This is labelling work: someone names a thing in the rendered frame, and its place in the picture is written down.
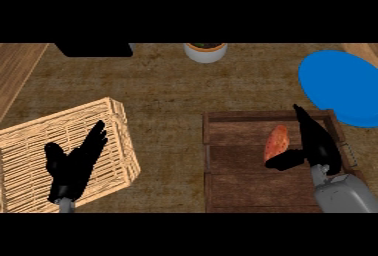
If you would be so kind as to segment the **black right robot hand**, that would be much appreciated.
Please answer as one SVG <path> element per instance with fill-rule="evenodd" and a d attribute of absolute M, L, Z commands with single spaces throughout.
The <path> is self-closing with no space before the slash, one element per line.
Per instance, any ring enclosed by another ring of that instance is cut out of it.
<path fill-rule="evenodd" d="M 300 124 L 301 148 L 288 149 L 272 159 L 264 160 L 264 166 L 284 171 L 309 162 L 310 166 L 328 165 L 328 176 L 341 172 L 341 154 L 326 129 L 310 117 L 307 111 L 297 104 L 292 105 Z"/>

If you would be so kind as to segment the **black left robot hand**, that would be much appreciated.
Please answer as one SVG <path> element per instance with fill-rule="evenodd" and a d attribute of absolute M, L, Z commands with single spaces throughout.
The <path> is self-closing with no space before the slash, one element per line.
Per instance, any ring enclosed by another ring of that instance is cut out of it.
<path fill-rule="evenodd" d="M 52 203 L 64 198 L 72 201 L 80 199 L 106 142 L 105 123 L 99 120 L 81 145 L 69 154 L 56 143 L 44 145 L 46 169 L 53 178 L 47 197 Z"/>

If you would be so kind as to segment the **orange sweet potato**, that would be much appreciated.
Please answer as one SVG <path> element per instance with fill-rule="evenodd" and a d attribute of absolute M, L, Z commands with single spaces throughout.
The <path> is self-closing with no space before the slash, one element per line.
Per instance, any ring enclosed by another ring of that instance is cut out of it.
<path fill-rule="evenodd" d="M 285 125 L 278 125 L 267 138 L 264 147 L 264 160 L 272 159 L 281 153 L 284 153 L 290 146 L 288 129 Z"/>

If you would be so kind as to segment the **brown wooden tray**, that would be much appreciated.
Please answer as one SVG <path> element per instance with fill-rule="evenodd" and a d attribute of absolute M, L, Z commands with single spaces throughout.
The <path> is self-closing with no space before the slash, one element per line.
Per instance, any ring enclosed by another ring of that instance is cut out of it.
<path fill-rule="evenodd" d="M 353 174 L 363 181 L 343 152 L 344 135 L 334 112 L 319 110 L 307 113 L 332 136 L 341 154 L 341 172 L 326 177 Z M 322 212 L 315 199 L 309 162 L 284 171 L 264 166 L 266 141 L 278 125 L 288 128 L 290 149 L 300 149 L 300 124 L 294 110 L 213 112 L 204 115 L 204 189 L 208 212 Z"/>

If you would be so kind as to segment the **blue round plate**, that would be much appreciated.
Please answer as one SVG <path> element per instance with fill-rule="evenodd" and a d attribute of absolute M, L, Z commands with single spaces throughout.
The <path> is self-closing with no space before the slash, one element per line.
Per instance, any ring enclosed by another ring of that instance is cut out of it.
<path fill-rule="evenodd" d="M 338 50 L 310 53 L 298 65 L 301 90 L 319 110 L 354 127 L 378 128 L 378 68 Z"/>

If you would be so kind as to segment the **pale wicker basket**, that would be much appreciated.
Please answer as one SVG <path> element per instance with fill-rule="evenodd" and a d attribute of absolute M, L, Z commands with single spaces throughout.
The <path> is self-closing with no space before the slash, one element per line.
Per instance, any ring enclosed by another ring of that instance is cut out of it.
<path fill-rule="evenodd" d="M 0 130 L 0 213 L 55 213 L 47 201 L 52 176 L 44 145 L 69 152 L 98 122 L 105 123 L 108 143 L 95 164 L 78 206 L 127 188 L 140 174 L 123 103 L 103 98 Z"/>

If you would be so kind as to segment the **pale wooden panel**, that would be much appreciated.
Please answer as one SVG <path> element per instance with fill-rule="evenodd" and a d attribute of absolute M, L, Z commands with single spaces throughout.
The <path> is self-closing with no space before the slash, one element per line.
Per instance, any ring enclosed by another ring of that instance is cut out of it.
<path fill-rule="evenodd" d="M 0 121 L 47 49 L 47 43 L 0 43 Z"/>

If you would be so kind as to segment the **white plant pot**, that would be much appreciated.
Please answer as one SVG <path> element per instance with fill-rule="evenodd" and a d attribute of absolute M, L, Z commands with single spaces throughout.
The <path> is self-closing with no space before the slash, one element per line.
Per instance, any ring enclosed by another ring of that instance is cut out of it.
<path fill-rule="evenodd" d="M 213 48 L 196 47 L 191 43 L 183 44 L 183 49 L 188 57 L 198 63 L 214 63 L 226 55 L 227 44 L 222 43 Z"/>

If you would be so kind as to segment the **black appliance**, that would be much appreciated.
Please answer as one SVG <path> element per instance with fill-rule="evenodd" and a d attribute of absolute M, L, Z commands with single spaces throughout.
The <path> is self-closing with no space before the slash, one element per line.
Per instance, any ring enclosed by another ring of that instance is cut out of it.
<path fill-rule="evenodd" d="M 129 44 L 71 44 L 56 43 L 56 47 L 68 57 L 132 57 Z"/>

